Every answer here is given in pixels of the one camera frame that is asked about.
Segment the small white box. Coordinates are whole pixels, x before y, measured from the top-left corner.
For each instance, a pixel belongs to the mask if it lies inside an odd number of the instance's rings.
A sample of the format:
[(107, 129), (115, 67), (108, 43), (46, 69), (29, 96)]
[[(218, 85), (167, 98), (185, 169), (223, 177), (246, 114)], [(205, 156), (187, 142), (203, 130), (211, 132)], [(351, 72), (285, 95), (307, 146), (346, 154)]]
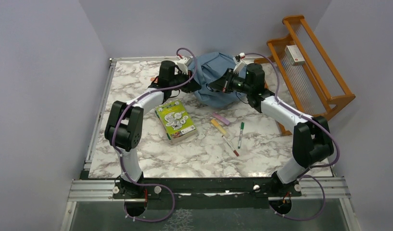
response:
[(293, 66), (304, 65), (305, 58), (301, 54), (297, 45), (287, 45), (285, 47), (285, 53), (287, 56), (287, 60)]

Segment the yellow orange highlighter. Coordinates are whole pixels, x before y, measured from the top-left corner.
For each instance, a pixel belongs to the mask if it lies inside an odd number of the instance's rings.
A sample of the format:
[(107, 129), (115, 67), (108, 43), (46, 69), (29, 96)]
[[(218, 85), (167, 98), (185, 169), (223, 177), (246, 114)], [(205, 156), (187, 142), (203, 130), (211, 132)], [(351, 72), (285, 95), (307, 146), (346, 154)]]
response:
[(210, 122), (223, 136), (229, 137), (229, 133), (215, 119), (211, 119)]

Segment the red marker pen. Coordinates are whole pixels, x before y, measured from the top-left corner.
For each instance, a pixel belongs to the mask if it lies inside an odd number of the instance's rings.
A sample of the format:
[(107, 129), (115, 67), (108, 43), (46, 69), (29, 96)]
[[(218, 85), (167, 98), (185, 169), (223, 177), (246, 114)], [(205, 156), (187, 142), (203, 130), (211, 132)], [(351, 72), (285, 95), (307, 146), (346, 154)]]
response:
[(230, 147), (231, 151), (236, 155), (236, 156), (240, 156), (239, 153), (237, 152), (237, 150), (233, 147), (232, 143), (228, 140), (227, 137), (225, 137), (224, 135), (222, 135), (223, 140), (225, 141), (225, 143)]

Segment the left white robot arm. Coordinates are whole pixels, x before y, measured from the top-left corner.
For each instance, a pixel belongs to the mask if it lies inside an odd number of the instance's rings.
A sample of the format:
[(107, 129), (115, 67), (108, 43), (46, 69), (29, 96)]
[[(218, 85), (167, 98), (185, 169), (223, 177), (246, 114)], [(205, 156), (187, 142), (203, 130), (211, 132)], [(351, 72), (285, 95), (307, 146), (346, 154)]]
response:
[(128, 102), (115, 101), (112, 104), (104, 136), (117, 152), (121, 179), (127, 182), (125, 191), (131, 197), (136, 198), (143, 193), (140, 182), (143, 173), (137, 155), (143, 117), (165, 103), (172, 96), (172, 91), (190, 93), (201, 88), (193, 79), (196, 72), (188, 69), (191, 63), (192, 58), (187, 57), (177, 62), (162, 61), (158, 76), (140, 96)]

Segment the pink highlighter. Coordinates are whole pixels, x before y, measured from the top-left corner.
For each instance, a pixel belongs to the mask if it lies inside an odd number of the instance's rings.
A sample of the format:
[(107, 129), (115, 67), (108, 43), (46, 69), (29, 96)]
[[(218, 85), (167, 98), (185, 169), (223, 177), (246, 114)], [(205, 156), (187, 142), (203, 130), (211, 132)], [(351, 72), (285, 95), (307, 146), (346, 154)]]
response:
[(224, 125), (230, 125), (230, 121), (224, 118), (223, 116), (219, 115), (218, 113), (212, 113), (213, 117), (223, 123)]

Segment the orange wooden rack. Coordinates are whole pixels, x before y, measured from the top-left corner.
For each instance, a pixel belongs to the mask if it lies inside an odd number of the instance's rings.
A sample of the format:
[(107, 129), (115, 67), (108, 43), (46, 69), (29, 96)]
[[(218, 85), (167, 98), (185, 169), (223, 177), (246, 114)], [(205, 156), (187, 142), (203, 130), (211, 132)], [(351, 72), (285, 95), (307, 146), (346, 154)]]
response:
[[(283, 18), (288, 34), (270, 39), (270, 61), (278, 66), (279, 73), (292, 98), (292, 106), (313, 116), (331, 120), (355, 95), (327, 55), (303, 15)], [(292, 65), (286, 47), (297, 46), (304, 58), (302, 65)]]

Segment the green marker pen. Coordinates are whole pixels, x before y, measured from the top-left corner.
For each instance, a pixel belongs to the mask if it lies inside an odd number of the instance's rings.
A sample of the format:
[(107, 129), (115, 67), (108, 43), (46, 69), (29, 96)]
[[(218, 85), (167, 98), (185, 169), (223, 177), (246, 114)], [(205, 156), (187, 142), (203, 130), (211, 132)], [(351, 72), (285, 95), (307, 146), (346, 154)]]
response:
[(244, 130), (244, 122), (241, 122), (240, 133), (239, 133), (239, 136), (238, 136), (238, 149), (240, 149), (241, 145), (242, 145), (243, 130)]

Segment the blue student backpack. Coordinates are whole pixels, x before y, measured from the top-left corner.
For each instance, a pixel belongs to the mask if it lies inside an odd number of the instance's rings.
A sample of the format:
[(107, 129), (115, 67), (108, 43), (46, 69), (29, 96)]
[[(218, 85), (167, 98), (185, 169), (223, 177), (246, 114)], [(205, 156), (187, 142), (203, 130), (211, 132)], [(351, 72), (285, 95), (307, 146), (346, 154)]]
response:
[(208, 84), (218, 80), (229, 68), (234, 68), (233, 56), (220, 52), (211, 52), (196, 57), (197, 71), (194, 80), (201, 86), (201, 89), (194, 92), (194, 96), (203, 104), (212, 108), (224, 108), (227, 105), (245, 97), (245, 93), (215, 92), (208, 87)]

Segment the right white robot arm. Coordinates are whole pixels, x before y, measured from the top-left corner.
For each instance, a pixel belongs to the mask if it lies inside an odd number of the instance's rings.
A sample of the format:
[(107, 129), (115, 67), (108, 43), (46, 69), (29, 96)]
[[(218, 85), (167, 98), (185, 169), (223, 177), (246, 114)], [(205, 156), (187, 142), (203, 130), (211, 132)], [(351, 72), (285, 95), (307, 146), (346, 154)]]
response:
[(326, 118), (312, 117), (285, 104), (265, 87), (265, 72), (260, 64), (248, 64), (245, 77), (229, 68), (224, 75), (208, 84), (222, 93), (240, 92), (256, 111), (273, 118), (292, 132), (292, 157), (271, 176), (270, 190), (281, 196), (314, 163), (333, 154), (334, 147)]

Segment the green illustrated book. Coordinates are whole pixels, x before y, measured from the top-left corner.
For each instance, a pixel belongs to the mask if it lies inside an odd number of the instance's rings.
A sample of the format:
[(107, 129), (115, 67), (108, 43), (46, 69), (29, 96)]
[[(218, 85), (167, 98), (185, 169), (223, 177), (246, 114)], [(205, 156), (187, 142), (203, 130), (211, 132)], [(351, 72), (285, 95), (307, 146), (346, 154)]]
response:
[(198, 133), (191, 116), (180, 100), (157, 106), (154, 112), (171, 144), (186, 140)]

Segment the black metal base rail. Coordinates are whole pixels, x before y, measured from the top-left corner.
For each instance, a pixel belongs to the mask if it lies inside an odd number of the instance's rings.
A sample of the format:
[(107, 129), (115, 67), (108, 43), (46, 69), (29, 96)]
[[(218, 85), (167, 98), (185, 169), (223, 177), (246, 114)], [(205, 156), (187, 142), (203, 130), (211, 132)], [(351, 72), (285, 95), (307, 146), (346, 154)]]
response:
[(138, 185), (118, 177), (113, 199), (132, 208), (268, 209), (302, 195), (297, 181), (278, 186), (270, 177), (248, 178), (140, 178)]

